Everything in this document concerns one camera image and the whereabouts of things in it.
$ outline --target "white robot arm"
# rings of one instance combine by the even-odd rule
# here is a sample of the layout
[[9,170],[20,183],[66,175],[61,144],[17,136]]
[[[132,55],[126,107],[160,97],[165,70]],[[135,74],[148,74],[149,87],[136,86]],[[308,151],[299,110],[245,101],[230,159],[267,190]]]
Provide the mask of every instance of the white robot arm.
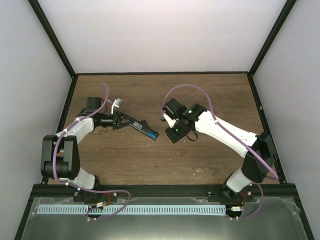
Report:
[[276,160],[273,141],[264,132],[257,135],[233,126],[222,119],[216,118],[214,120],[212,113],[207,111],[205,107],[194,104],[190,108],[187,108],[174,98],[169,100],[162,110],[162,120],[166,121],[169,125],[165,132],[173,143],[188,136],[189,132],[194,132],[195,134],[199,132],[224,143],[244,158],[242,167],[233,172],[223,184],[223,193],[229,199],[235,198],[237,193],[252,182],[261,183],[269,170],[251,152],[248,152],[244,145],[223,130],[217,124],[217,121],[243,143],[254,149],[270,167]]
[[99,109],[101,102],[102,100],[99,97],[88,97],[86,108],[78,114],[75,121],[69,127],[55,135],[47,135],[43,138],[41,155],[42,176],[54,178],[53,152],[58,138],[61,138],[58,146],[58,153],[60,155],[56,156],[55,160],[58,179],[71,182],[76,186],[86,189],[97,188],[99,179],[80,167],[78,144],[96,127],[111,127],[114,130],[118,130],[130,126],[153,140],[158,138],[159,133],[152,130],[148,126],[147,121],[138,121],[123,112],[114,111],[114,107],[119,108],[122,102],[119,98],[114,101],[111,114],[96,113],[91,117],[86,117]]

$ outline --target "white wall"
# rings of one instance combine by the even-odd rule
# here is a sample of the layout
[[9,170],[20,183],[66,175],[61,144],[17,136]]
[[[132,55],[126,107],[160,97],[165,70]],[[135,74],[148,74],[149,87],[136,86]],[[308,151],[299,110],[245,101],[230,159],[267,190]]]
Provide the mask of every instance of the white wall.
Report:
[[320,1],[301,0],[254,81],[285,175],[320,239]]
[[41,180],[42,138],[55,133],[71,79],[28,1],[1,1],[0,26],[0,239],[10,240]]
[[76,73],[249,71],[286,0],[40,0]]

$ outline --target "cable tray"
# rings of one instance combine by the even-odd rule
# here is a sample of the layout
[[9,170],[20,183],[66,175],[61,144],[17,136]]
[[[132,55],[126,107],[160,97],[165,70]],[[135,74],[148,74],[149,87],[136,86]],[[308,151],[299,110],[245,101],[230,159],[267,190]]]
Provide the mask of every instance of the cable tray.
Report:
[[[110,215],[122,205],[109,205],[103,209],[94,209],[90,215]],[[89,205],[39,204],[37,214],[83,215]],[[210,215],[225,216],[225,205],[128,205],[119,215]]]

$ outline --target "wooden table surface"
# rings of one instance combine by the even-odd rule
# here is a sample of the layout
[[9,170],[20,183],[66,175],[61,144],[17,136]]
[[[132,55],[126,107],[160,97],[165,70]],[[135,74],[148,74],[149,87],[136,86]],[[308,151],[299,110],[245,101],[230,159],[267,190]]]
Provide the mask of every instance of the wooden table surface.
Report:
[[[65,126],[86,107],[87,97],[102,96],[101,83],[108,84],[110,100],[123,100],[121,112],[147,120],[160,133],[156,141],[130,126],[87,135],[79,144],[81,167],[102,184],[222,184],[242,165],[236,152],[207,135],[176,144],[168,139],[167,126],[160,121],[162,102],[180,84],[203,88],[219,118],[257,134],[263,131],[245,74],[79,76]],[[204,95],[192,87],[176,89],[170,97],[187,107],[193,103],[209,107]],[[97,128],[94,133],[103,131]]]

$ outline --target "black metal frame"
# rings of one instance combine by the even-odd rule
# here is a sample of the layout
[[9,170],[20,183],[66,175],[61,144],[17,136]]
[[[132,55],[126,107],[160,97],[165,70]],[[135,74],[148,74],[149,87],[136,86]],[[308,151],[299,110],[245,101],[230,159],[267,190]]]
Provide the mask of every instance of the black metal frame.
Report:
[[[246,74],[251,91],[254,97],[254,101],[256,103],[256,107],[260,116],[260,120],[263,126],[263,129],[266,133],[271,135],[271,131],[268,125],[268,121],[266,115],[264,113],[264,109],[262,107],[259,94],[257,92],[255,82],[253,79],[254,74],[256,73],[258,67],[263,61],[265,55],[267,54],[269,48],[271,47],[273,41],[275,40],[278,32],[280,31],[282,25],[284,24],[286,18],[288,17],[291,9],[294,7],[294,4],[297,0],[287,0],[279,17],[277,18],[274,26],[272,27],[265,43],[263,44],[258,56],[256,57],[251,69],[249,72],[247,71],[233,71],[233,72],[126,72],[126,73],[75,73],[62,46],[59,43],[57,36],[55,35],[48,19],[45,16],[38,0],[28,0],[30,5],[32,6],[36,16],[38,17],[41,25],[43,26],[45,32],[47,33],[49,39],[51,40],[54,48],[56,49],[58,55],[60,56],[65,68],[69,72],[72,81],[70,84],[70,88],[67,94],[67,98],[62,110],[62,114],[60,117],[60,121],[57,127],[57,132],[62,131],[67,114],[69,111],[70,103],[74,94],[74,90],[76,87],[76,83],[78,80],[78,76],[81,75],[172,75],[172,74],[182,74],[182,75],[190,75],[190,74]],[[300,208],[300,217],[303,223],[306,235],[309,240],[313,240],[314,236],[312,234],[308,219],[306,217],[304,208],[302,206],[299,194],[297,192],[297,188],[295,184],[287,183],[281,161],[278,160],[275,163],[275,169],[279,176],[280,184],[262,184],[261,187],[263,189],[263,193],[267,197],[293,197],[296,205]],[[32,188],[30,198],[27,202],[25,211],[23,213],[21,223],[17,230],[15,239],[19,240],[22,238],[25,225],[27,223],[27,219],[32,207],[32,203],[34,198],[39,197],[66,197],[66,198],[74,198],[75,201],[79,201],[79,195],[75,196],[75,192],[77,191],[75,188],[65,185],[53,185],[47,184],[48,179],[43,178],[41,184],[35,184]],[[235,199],[233,201],[229,201],[222,196],[222,193],[219,189],[221,189],[221,185],[102,185],[101,188],[103,190],[114,190],[114,189],[125,189],[128,190],[132,197],[204,197],[208,198],[210,202],[220,202],[222,204],[230,205],[236,204],[239,199]],[[248,186],[247,190],[252,193],[251,197],[260,196],[260,190],[256,186]],[[81,196],[81,201],[88,201],[88,195],[84,193]]]

